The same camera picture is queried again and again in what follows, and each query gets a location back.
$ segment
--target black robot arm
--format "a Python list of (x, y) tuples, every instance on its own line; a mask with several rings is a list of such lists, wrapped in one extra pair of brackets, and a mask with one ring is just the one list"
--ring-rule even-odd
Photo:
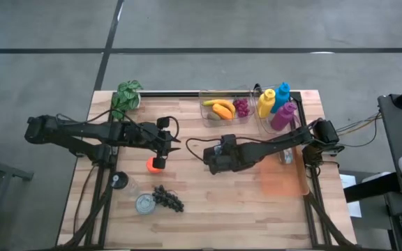
[(257, 142), (237, 144), (237, 139), (246, 138), (223, 135), (220, 145), (204, 150), (202, 161), (209, 165), (212, 174), (245, 170), (262, 161), (267, 155), (305, 144), (308, 146), (304, 149), (306, 151), (303, 151), (304, 159), (313, 160), (317, 154), (320, 155), (325, 149), (333, 148), (339, 141), (332, 123), (322, 119), (267, 141), (253, 139)]
[[(112, 149), (116, 146), (127, 146), (149, 149), (156, 153), (153, 166), (165, 168), (168, 153), (177, 149), (171, 142), (179, 142), (169, 131), (163, 130), (170, 124), (169, 117), (159, 118), (156, 122), (135, 123), (134, 121), (104, 122), (92, 124), (61, 120), (56, 116), (30, 117), (24, 138), (32, 144), (53, 143), (62, 146), (76, 155), (86, 155), (95, 165), (110, 167)], [(93, 145), (78, 137), (92, 138), (100, 141)]]

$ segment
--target concrete floor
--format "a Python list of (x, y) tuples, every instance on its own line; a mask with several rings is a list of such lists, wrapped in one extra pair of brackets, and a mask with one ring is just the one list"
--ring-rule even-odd
[[(0, 0), (0, 48), (105, 46), (117, 0)], [(113, 47), (402, 47), (402, 0), (130, 0)], [(33, 171), (14, 181), (0, 213), (0, 250), (54, 245), (75, 158), (23, 136), (29, 116), (87, 115), (100, 54), (0, 54), (0, 162)], [(379, 95), (402, 92), (402, 53), (111, 55), (102, 90), (138, 79), (145, 89), (222, 89), (291, 83), (319, 89), (336, 127), (377, 111)], [(341, 169), (393, 170), (379, 123), (376, 140), (346, 149)], [(367, 142), (373, 126), (343, 137)], [(383, 237), (356, 229), (358, 243)]]

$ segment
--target banana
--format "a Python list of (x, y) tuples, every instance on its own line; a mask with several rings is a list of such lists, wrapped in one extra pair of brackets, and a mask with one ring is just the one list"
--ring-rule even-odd
[(235, 116), (235, 106), (229, 100), (208, 100), (208, 101), (204, 101), (202, 103), (202, 105), (204, 105), (204, 106), (212, 106), (215, 104), (219, 104), (219, 105), (222, 105), (222, 106), (228, 108), (230, 110), (230, 112), (232, 112), (232, 117)]

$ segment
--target purple grapes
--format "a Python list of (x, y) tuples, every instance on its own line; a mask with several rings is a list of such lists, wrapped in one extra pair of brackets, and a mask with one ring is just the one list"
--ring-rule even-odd
[(245, 98), (239, 98), (234, 100), (233, 105), (237, 110), (238, 117), (243, 118), (249, 115), (248, 100)]

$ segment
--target green plant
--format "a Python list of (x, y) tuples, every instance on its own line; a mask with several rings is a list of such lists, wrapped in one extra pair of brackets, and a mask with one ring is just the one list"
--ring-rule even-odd
[[(120, 83), (117, 87), (117, 92), (112, 97), (112, 108), (123, 113), (128, 110), (135, 109), (139, 105), (139, 93), (137, 90), (142, 90), (142, 86), (137, 80)], [(124, 114), (113, 111), (112, 115), (116, 119), (123, 119)]]

